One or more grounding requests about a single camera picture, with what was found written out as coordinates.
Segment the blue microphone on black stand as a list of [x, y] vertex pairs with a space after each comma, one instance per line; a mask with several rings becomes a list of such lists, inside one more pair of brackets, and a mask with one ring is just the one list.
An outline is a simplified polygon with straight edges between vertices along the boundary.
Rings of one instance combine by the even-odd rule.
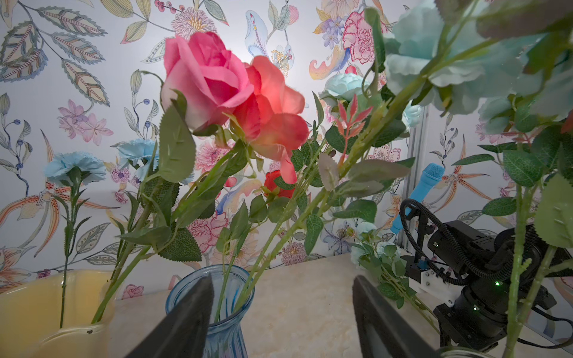
[[[428, 193], [441, 181], [444, 175], [445, 169], [435, 163], [430, 163], [423, 171], [420, 177], [419, 183], [416, 185], [413, 192], [410, 194], [410, 198], [422, 203]], [[422, 216], [419, 220], [418, 229], [418, 245], [423, 246], [423, 239], [426, 234], [430, 233], [431, 226], [428, 225], [428, 217], [426, 220], [422, 220]]]

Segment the clear glass vase with twine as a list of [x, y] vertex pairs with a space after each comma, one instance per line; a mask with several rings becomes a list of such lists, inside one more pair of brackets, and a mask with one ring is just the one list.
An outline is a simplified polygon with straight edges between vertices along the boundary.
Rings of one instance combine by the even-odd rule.
[[440, 358], [493, 358], [483, 352], [463, 347], [443, 347], [437, 351]]

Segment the magenta pink rose stem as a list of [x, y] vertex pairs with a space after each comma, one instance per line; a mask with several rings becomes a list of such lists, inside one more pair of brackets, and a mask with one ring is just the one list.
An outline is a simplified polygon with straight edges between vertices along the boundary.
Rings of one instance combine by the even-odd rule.
[[[93, 316], [101, 322], [107, 306], [136, 265], [158, 255], [175, 262], [201, 257], [189, 226], [211, 213], [225, 182], [246, 165], [247, 148], [239, 142], [200, 179], [192, 180], [196, 139], [223, 134], [232, 110], [254, 87], [245, 64], [212, 32], [166, 41], [166, 77], [160, 100], [164, 109], [151, 153], [140, 159], [141, 179], [131, 198], [128, 222], [119, 232], [117, 261]], [[182, 192], [185, 182], [191, 188]]]

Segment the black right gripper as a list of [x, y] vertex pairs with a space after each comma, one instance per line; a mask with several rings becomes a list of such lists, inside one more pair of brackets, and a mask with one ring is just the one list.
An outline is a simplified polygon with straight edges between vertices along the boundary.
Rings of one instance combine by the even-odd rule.
[[429, 249], [452, 271], [461, 292], [452, 305], [434, 309], [440, 344], [490, 351], [507, 335], [515, 231], [491, 237], [461, 221], [446, 222], [429, 239]]

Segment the coral red rose stem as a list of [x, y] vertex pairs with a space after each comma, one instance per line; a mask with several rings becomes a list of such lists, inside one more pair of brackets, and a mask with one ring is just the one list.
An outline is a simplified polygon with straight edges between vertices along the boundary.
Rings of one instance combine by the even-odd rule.
[[285, 183], [297, 183], [292, 152], [306, 142], [309, 129], [301, 117], [304, 96], [288, 87], [284, 74], [267, 57], [257, 56], [245, 65], [253, 93], [222, 116], [243, 132], [253, 152], [280, 164]]

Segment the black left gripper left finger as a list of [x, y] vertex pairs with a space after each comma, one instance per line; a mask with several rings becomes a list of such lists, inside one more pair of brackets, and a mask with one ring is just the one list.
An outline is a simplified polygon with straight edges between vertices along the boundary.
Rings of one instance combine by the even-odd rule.
[[202, 357], [214, 289], [210, 275], [201, 278], [129, 357]]

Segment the yellow fluted glass vase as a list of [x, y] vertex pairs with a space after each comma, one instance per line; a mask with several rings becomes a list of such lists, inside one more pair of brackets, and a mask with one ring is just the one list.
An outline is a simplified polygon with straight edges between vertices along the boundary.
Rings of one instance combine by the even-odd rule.
[[2, 357], [107, 357], [114, 302], [92, 323], [109, 287], [110, 272], [75, 270], [1, 294]]

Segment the aluminium corner frame post right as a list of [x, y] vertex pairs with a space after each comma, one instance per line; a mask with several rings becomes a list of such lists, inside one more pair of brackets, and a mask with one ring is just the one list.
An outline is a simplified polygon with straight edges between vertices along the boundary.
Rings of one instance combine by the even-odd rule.
[[403, 196], [409, 198], [411, 193], [419, 183], [419, 177], [422, 170], [425, 168], [425, 136], [428, 131], [427, 121], [431, 114], [431, 107], [424, 107], [422, 111], [422, 121], [415, 127], [410, 129], [410, 138], [407, 140], [408, 144], [408, 158], [415, 158], [414, 164], [410, 170], [407, 182], [403, 190]]

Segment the purple blue glass vase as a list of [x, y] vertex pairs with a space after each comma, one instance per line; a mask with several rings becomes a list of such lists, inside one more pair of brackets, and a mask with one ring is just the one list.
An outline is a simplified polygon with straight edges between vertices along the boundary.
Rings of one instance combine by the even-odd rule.
[[166, 313], [171, 313], [176, 304], [203, 277], [213, 281], [214, 302], [211, 307], [210, 324], [204, 348], [204, 357], [247, 357], [241, 321], [252, 304], [254, 293], [239, 306], [240, 294], [247, 283], [249, 273], [238, 266], [213, 265], [200, 268], [180, 280], [168, 295]]

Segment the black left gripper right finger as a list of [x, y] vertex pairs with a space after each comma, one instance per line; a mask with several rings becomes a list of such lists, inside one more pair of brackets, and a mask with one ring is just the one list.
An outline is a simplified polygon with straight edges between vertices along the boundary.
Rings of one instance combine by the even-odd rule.
[[440, 356], [392, 308], [366, 277], [358, 275], [354, 279], [352, 300], [364, 358]]

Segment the light blue peony spray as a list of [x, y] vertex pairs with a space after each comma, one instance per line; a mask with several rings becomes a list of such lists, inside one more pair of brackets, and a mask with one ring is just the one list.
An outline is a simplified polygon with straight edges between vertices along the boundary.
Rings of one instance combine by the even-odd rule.
[[375, 34], [374, 45], [392, 100], [343, 151], [340, 177], [359, 167], [408, 105], [453, 115], [489, 110], [485, 127], [494, 134], [535, 137], [557, 123], [572, 130], [570, 1], [425, 1], [390, 34]]

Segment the blue carnation stem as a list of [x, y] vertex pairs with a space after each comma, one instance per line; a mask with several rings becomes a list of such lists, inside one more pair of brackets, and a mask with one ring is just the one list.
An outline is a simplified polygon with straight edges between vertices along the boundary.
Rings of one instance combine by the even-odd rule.
[[[132, 140], [119, 143], [117, 146], [122, 157], [122, 165], [129, 165], [137, 170], [139, 180], [144, 180], [158, 168], [159, 146], [151, 140]], [[64, 273], [61, 282], [61, 306], [59, 327], [64, 326], [67, 276], [70, 256], [76, 246], [78, 231], [88, 221], [87, 218], [78, 220], [79, 210], [88, 203], [88, 199], [81, 196], [85, 186], [105, 179], [106, 168], [104, 162], [87, 152], [70, 152], [54, 156], [45, 169], [45, 176], [49, 183], [53, 183], [69, 194], [65, 199], [61, 194], [55, 194], [56, 202], [64, 206]]]

